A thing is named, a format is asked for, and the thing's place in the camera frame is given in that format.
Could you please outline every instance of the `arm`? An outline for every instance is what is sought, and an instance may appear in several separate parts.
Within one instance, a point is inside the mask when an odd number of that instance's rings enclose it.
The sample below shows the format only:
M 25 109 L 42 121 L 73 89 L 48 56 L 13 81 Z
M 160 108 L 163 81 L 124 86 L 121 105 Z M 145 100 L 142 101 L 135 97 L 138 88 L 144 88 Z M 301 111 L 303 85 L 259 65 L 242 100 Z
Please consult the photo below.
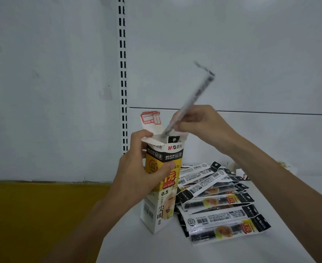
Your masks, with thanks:
M 130 150 L 119 162 L 116 177 L 106 197 L 98 201 L 74 232 L 62 240 L 43 263 L 73 263 L 85 260 L 100 249 L 104 237 L 134 205 L 139 203 L 175 167 L 174 162 L 163 164 L 153 174 L 145 172 L 142 159 L 146 144 L 142 137 L 153 134 L 141 130 L 131 135 Z
M 248 174 L 299 242 L 322 262 L 322 195 L 240 136 L 211 106 L 193 106 L 176 130 L 231 157 Z

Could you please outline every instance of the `gel pen refill package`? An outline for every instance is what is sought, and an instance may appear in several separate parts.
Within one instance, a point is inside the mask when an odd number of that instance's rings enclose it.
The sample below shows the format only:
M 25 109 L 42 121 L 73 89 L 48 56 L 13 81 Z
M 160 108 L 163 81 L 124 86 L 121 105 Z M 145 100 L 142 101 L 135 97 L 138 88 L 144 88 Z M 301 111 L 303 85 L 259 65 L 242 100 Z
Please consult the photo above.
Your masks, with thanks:
M 147 143 L 145 171 L 150 174 L 156 172 L 169 161 L 176 164 L 170 174 L 142 201 L 141 220 L 155 234 L 165 227 L 173 216 L 184 143 L 188 133 L 172 130 L 169 136 L 161 136 L 164 128 L 159 111 L 145 111 L 140 118 L 143 128 L 154 133 L 152 137 L 142 138 L 142 141 Z

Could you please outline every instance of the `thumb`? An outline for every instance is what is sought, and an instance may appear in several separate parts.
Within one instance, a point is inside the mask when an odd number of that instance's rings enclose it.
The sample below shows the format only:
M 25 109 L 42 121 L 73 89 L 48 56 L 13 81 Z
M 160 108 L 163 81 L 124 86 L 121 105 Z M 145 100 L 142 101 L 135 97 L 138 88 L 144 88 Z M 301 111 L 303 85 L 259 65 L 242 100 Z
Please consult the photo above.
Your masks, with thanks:
M 167 177 L 172 169 L 176 166 L 176 164 L 173 161 L 165 162 L 161 168 L 159 168 L 156 172 L 150 175 L 151 180 L 154 185 L 157 185 L 159 182 L 161 182 L 165 177 Z
M 188 132 L 191 134 L 195 134 L 197 130 L 197 124 L 198 123 L 194 123 L 194 122 L 178 122 L 175 125 L 174 129 L 178 132 Z

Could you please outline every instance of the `hand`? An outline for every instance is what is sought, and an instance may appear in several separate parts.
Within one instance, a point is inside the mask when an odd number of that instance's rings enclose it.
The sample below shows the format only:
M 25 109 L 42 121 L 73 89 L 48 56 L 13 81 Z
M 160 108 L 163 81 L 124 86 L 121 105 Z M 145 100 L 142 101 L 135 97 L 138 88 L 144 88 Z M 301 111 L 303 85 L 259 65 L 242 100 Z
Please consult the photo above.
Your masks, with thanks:
M 116 177 L 111 185 L 109 197 L 118 198 L 127 210 L 142 201 L 145 196 L 176 166 L 174 162 L 166 162 L 153 174 L 148 174 L 143 167 L 147 144 L 143 137 L 152 137 L 153 133 L 140 130 L 131 135 L 131 147 L 120 158 Z
M 229 154 L 241 137 L 210 105 L 194 105 L 176 124 L 175 130 L 192 133 L 224 154 Z

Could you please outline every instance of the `left hand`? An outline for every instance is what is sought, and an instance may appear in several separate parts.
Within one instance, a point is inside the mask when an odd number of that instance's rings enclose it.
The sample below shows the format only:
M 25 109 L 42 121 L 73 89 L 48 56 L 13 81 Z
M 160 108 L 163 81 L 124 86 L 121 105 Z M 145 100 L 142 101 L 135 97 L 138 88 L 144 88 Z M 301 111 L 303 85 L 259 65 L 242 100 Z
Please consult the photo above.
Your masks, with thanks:
M 143 137 L 152 137 L 153 133 L 140 130 L 131 135 L 131 147 L 120 158 L 116 177 L 108 193 L 110 197 L 118 198 L 127 210 L 142 201 L 145 196 L 176 166 L 174 162 L 166 162 L 157 172 L 148 174 L 143 167 L 143 158 L 147 144 L 141 141 Z

